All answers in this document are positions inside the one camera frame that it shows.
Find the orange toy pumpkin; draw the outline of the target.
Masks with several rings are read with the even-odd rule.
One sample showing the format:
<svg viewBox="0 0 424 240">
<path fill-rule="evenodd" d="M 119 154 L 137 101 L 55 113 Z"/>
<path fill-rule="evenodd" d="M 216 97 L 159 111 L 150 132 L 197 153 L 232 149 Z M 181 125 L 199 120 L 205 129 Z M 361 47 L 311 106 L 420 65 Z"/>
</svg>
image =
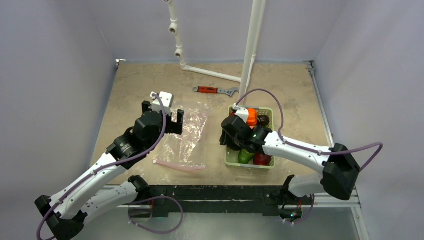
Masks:
<svg viewBox="0 0 424 240">
<path fill-rule="evenodd" d="M 246 124 L 253 129 L 258 124 L 258 112 L 254 108 L 247 108 L 248 117 Z"/>
</svg>

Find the clear zip top bag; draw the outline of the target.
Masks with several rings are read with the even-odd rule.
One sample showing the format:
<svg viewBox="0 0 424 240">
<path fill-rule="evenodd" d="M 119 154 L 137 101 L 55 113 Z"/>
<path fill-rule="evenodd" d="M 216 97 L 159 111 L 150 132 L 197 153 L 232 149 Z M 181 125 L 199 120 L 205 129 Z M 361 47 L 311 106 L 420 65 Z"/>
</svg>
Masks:
<svg viewBox="0 0 424 240">
<path fill-rule="evenodd" d="M 202 139 L 209 106 L 200 101 L 177 101 L 173 106 L 184 111 L 182 134 L 166 134 L 152 163 L 182 172 L 206 169 Z"/>
</svg>

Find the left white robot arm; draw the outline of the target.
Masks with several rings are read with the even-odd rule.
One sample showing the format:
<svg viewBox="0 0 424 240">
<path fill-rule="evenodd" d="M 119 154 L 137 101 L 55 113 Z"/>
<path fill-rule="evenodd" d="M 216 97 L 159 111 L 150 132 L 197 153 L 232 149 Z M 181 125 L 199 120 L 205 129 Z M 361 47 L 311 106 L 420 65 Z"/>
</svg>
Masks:
<svg viewBox="0 0 424 240">
<path fill-rule="evenodd" d="M 145 159 L 164 135 L 182 134 L 185 113 L 178 110 L 172 121 L 170 107 L 159 99 L 144 101 L 134 126 L 117 137 L 91 168 L 60 192 L 35 200 L 41 225 L 48 226 L 54 239 L 73 239 L 88 223 L 120 205 L 161 205 L 169 199 L 138 175 L 107 192 L 102 189 Z"/>
</svg>

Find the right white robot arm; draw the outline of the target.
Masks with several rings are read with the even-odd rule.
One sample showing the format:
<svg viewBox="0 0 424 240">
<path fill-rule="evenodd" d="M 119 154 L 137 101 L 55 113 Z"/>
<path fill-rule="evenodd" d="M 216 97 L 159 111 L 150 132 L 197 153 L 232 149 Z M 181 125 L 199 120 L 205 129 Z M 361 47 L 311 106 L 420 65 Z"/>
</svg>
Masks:
<svg viewBox="0 0 424 240">
<path fill-rule="evenodd" d="M 280 191 L 284 202 L 292 204 L 317 193 L 327 193 L 343 201 L 351 198 L 361 168 L 344 145 L 313 145 L 280 136 L 267 127 L 252 129 L 236 115 L 225 118 L 221 128 L 222 146 L 284 158 L 314 170 L 310 175 L 287 178 Z"/>
</svg>

